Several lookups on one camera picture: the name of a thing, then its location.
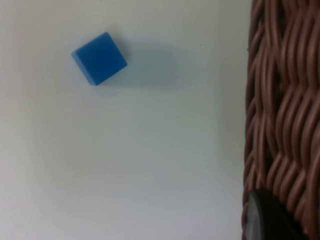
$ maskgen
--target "black object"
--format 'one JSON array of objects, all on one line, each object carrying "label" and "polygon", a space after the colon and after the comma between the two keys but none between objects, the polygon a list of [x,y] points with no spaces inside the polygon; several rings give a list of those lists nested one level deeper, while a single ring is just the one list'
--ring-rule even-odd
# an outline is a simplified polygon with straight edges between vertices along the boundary
[{"label": "black object", "polygon": [[307,240],[293,217],[267,190],[249,193],[246,240]]}]

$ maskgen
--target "cube face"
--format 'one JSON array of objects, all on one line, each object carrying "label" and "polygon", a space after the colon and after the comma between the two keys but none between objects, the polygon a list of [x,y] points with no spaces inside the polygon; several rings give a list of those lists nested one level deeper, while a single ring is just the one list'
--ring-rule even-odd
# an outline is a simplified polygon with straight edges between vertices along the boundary
[{"label": "cube face", "polygon": [[72,53],[92,85],[98,85],[128,64],[109,33],[104,33]]}]

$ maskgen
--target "blue cube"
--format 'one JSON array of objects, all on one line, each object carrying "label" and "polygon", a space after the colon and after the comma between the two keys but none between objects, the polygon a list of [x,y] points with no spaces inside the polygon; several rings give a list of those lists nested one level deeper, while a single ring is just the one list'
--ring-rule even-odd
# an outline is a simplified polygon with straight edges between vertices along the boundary
[{"label": "blue cube", "polygon": [[107,32],[74,51],[72,57],[92,85],[99,85],[128,65]]}]

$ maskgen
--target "woven wicker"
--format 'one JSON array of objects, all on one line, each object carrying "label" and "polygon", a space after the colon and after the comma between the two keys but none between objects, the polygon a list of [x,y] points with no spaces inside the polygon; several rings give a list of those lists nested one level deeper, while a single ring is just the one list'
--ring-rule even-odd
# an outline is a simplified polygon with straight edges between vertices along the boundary
[{"label": "woven wicker", "polygon": [[264,188],[285,205],[310,240],[320,239],[319,43],[320,0],[253,0],[243,229],[248,192]]}]

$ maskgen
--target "brown wicker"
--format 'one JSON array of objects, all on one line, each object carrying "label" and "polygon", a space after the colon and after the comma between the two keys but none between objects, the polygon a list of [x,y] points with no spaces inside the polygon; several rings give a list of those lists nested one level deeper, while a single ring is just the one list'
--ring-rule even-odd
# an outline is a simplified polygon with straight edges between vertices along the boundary
[{"label": "brown wicker", "polygon": [[248,192],[265,188],[293,214],[310,240],[320,239],[319,43],[320,0],[253,0],[243,229]]}]

